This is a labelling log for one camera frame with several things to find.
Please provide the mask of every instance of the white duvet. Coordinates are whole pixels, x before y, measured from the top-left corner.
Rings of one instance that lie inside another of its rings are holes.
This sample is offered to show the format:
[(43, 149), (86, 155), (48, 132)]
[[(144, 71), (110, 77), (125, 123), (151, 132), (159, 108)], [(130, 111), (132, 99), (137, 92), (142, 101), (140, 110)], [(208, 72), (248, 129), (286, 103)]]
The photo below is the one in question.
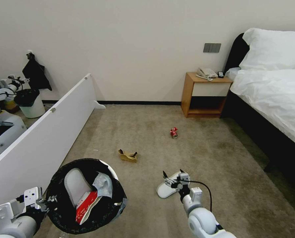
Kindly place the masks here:
[(295, 69), (239, 73), (230, 90), (295, 142)]

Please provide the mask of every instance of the white telephone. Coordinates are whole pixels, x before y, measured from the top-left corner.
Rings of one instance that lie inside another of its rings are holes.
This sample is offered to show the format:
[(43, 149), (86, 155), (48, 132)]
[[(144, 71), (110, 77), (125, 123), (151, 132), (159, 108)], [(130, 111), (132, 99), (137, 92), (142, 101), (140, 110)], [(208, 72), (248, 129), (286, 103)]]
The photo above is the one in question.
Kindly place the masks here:
[(218, 77), (218, 75), (212, 69), (201, 67), (198, 68), (196, 76), (207, 79), (208, 81), (212, 81), (212, 78)]

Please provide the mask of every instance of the wooden nightstand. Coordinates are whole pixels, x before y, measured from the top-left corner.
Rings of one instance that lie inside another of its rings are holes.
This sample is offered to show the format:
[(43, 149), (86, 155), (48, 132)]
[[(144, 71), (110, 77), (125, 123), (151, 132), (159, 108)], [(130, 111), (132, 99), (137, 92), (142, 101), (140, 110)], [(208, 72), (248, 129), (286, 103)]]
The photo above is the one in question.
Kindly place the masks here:
[(185, 117), (220, 117), (231, 83), (227, 77), (207, 81), (187, 72), (181, 98)]

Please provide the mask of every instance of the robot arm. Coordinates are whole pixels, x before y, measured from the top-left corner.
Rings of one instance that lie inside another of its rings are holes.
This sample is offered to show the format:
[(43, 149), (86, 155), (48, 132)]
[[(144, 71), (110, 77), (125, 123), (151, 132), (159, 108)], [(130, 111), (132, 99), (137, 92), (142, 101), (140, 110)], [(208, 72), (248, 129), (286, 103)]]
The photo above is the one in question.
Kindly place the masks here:
[(8, 79), (0, 80), (3, 88), (0, 88), (0, 101), (12, 99), (16, 95), (16, 91), (23, 89), (23, 84), (29, 82), (29, 79), (15, 79), (14, 75), (8, 76)]
[(216, 221), (212, 212), (202, 207), (202, 190), (199, 187), (189, 188), (189, 174), (181, 170), (176, 179), (170, 179), (163, 171), (165, 184), (175, 188), (180, 194), (188, 217), (188, 226), (197, 238), (236, 238), (225, 231)]
[[(32, 238), (56, 198), (42, 199), (39, 187), (28, 189), (24, 195), (0, 205), (0, 238)], [(21, 213), (19, 202), (25, 203)]]
[(3, 88), (0, 88), (0, 101), (12, 100), (16, 95), (16, 91), (23, 88), (25, 82), (29, 82), (29, 79), (19, 80), (15, 79), (15, 76), (11, 75), (8, 79), (0, 80)]

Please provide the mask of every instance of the red soda can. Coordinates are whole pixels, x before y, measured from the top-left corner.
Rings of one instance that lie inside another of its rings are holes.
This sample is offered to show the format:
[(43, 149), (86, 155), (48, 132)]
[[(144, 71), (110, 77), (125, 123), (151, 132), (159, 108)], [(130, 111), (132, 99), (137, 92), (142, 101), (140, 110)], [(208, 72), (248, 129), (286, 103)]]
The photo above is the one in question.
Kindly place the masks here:
[(170, 134), (171, 134), (173, 139), (178, 137), (178, 134), (176, 133), (176, 131), (177, 131), (176, 127), (172, 127), (172, 129), (170, 130)]

